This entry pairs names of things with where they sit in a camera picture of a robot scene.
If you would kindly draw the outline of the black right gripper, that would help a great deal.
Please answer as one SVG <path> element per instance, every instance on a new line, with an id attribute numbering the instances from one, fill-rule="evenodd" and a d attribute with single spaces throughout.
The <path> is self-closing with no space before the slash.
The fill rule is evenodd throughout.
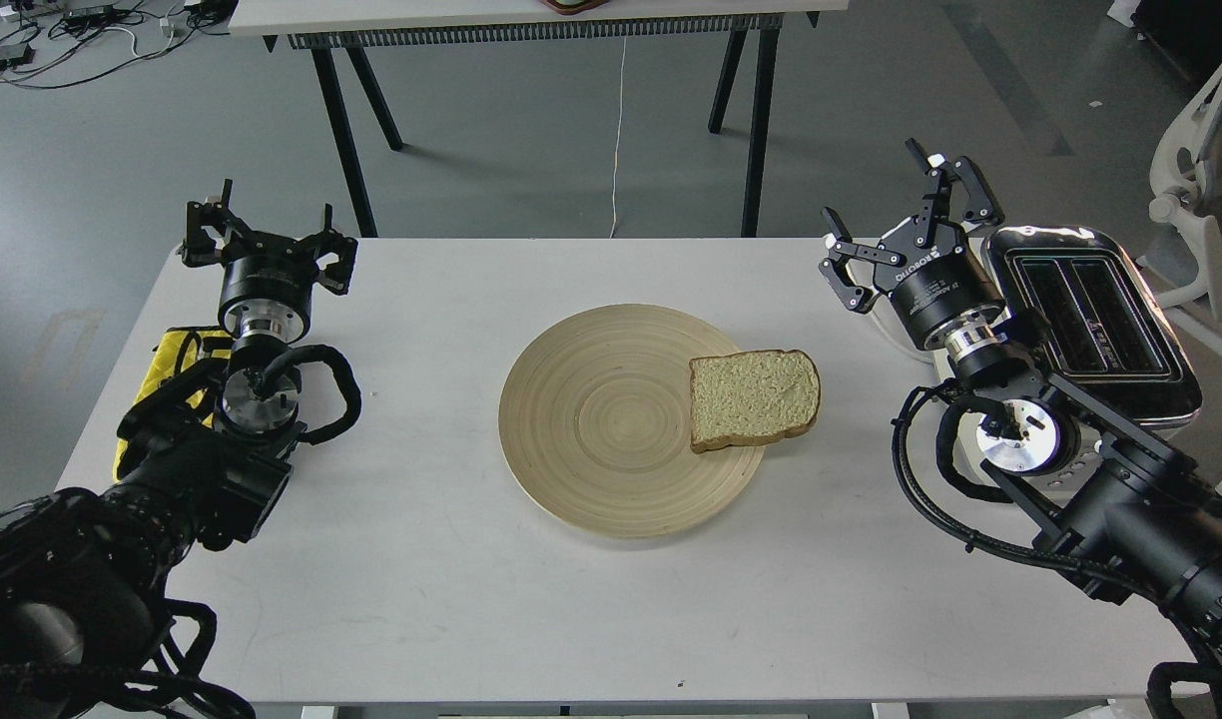
<path id="1" fill-rule="evenodd" d="M 913 346 L 931 351 L 943 347 L 940 326 L 958 315 L 993 322 L 1003 309 L 968 234 L 998 227 L 1006 214 L 971 158 L 927 155 L 916 138 L 906 139 L 906 149 L 927 177 L 920 213 L 886 232 L 882 247 L 857 243 L 840 214 L 824 208 L 820 271 L 851 313 L 870 313 L 877 296 L 887 296 Z"/>

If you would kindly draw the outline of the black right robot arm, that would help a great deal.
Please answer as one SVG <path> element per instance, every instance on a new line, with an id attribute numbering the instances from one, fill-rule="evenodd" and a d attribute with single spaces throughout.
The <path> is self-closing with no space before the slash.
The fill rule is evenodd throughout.
<path id="1" fill-rule="evenodd" d="M 887 301 L 942 369 L 893 422 L 904 496 L 967 551 L 1147 600 L 1194 655 L 1151 669 L 1154 715 L 1204 684 L 1222 718 L 1222 492 L 1166 438 L 1202 404 L 1173 326 L 1107 234 L 1007 225 L 971 158 L 906 146 L 916 212 L 866 243 L 822 209 L 820 262 L 844 309 Z"/>

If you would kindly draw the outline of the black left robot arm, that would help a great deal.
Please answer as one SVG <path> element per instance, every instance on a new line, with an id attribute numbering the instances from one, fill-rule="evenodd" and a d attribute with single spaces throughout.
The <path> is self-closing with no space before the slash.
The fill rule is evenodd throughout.
<path id="1" fill-rule="evenodd" d="M 334 227 L 255 231 L 231 190 L 189 202 L 178 247 L 189 268 L 222 268 L 225 355 L 197 356 L 119 423 L 115 479 L 59 488 L 0 511 L 0 718 L 128 713 L 251 718 L 254 707 L 200 677 L 215 611 L 167 595 L 196 547 L 252 540 L 288 485 L 288 456 L 360 418 L 360 388 L 337 348 L 306 345 L 312 291 L 349 291 L 358 242 Z"/>

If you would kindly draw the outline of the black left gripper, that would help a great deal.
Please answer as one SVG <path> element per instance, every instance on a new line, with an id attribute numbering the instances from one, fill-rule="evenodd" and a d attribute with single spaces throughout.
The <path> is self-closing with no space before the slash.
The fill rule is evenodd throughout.
<path id="1" fill-rule="evenodd" d="M 178 245 L 178 258 L 187 268 L 222 264 L 220 313 L 255 301 L 308 313 L 315 286 L 336 296 L 349 293 L 358 241 L 335 227 L 332 204 L 323 205 L 323 227 L 303 238 L 231 232 L 232 190 L 233 179 L 224 179 L 220 194 L 187 203 Z"/>

